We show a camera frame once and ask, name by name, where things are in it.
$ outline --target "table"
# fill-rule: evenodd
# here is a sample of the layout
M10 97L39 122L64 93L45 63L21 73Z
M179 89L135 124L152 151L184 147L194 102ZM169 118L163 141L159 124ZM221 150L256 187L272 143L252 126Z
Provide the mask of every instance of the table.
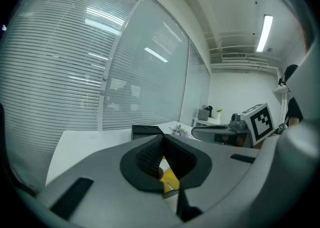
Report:
M212 125L220 125L221 121L220 119L216 119L216 118L208 118L207 121L194 118L192 126L197 127L197 123L212 126Z
M171 134L171 129L176 125L181 125L191 135L192 127L177 121L155 126L158 126L163 133ZM45 185L48 185L53 179L85 157L97 151L131 141L131 131L131 128L103 131L64 131L53 153Z

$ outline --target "shelf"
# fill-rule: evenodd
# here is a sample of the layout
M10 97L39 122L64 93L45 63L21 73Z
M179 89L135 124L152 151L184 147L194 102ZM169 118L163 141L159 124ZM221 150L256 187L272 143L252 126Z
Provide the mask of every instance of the shelf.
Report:
M287 86L278 86L275 89L272 90L273 93L287 93L288 92L288 87Z

